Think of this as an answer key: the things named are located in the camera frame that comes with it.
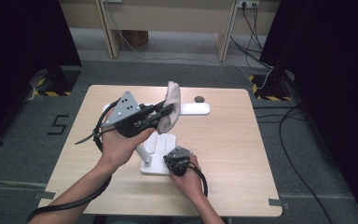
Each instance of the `small black device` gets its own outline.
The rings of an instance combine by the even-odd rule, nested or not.
[[[190,163],[190,156],[193,153],[184,147],[175,147],[170,153],[164,156],[164,162],[167,168],[176,175],[184,175],[188,164]]]

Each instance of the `forearm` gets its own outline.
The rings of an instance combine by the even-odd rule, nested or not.
[[[204,224],[224,224],[222,218],[216,213],[216,211],[214,211],[206,196],[200,195],[199,197],[193,197],[190,198],[190,201],[199,212],[201,220]]]
[[[91,171],[80,178],[50,205],[72,203],[90,196],[103,185],[116,169],[108,167],[99,161]],[[76,223],[87,206],[87,204],[84,204],[72,209],[43,213],[34,217],[30,223]]]

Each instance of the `right hand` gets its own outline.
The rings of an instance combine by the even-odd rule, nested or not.
[[[190,162],[193,162],[201,170],[196,155],[190,156]],[[203,195],[200,176],[192,169],[187,168],[182,176],[170,172],[170,178],[187,198],[193,199]]]

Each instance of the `wooden table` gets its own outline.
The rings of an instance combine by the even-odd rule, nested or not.
[[[101,156],[88,136],[103,106],[131,91],[141,104],[164,100],[166,87],[91,86],[62,149],[46,191],[58,197],[89,171]],[[246,90],[181,88],[182,102],[203,96],[211,106],[208,116],[180,117],[170,131],[177,144],[199,159],[209,187],[209,200],[222,217],[277,217],[280,206],[269,205],[279,196],[270,171],[249,94]],[[198,213],[167,176],[142,175],[141,159],[114,173],[106,191],[90,203],[86,214],[196,216]],[[42,199],[40,206],[51,202]]]

